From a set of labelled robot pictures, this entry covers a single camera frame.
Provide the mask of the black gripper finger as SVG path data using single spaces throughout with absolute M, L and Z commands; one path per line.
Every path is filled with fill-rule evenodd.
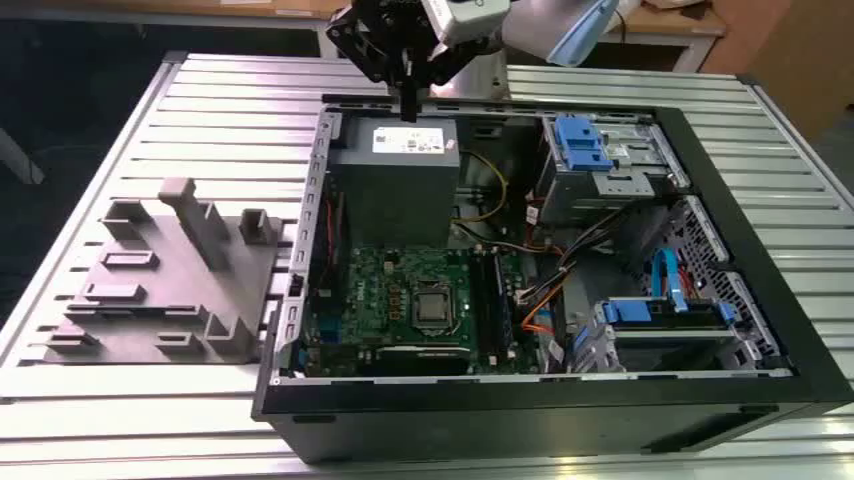
M 410 75 L 395 14 L 398 7 L 343 7 L 334 14 L 326 35 L 363 75 L 387 84 L 397 95 L 401 119 L 410 121 Z
M 446 47 L 439 53 L 426 47 L 407 50 L 407 121 L 414 123 L 421 113 L 423 90 L 445 85 L 479 55 L 481 41 L 467 41 Z

